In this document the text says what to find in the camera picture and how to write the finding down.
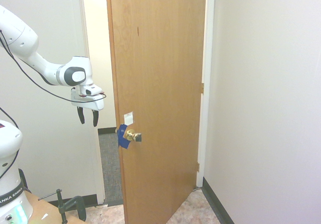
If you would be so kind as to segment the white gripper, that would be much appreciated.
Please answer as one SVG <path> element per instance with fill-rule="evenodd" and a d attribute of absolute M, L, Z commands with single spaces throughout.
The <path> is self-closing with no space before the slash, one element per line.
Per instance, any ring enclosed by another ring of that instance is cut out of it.
<path fill-rule="evenodd" d="M 81 124 L 85 124 L 85 117 L 83 113 L 83 108 L 88 108 L 93 110 L 93 126 L 96 127 L 98 124 L 98 110 L 104 109 L 104 95 L 96 94 L 93 96 L 86 95 L 80 96 L 76 92 L 76 88 L 71 89 L 71 103 L 77 106 L 77 113 Z"/>

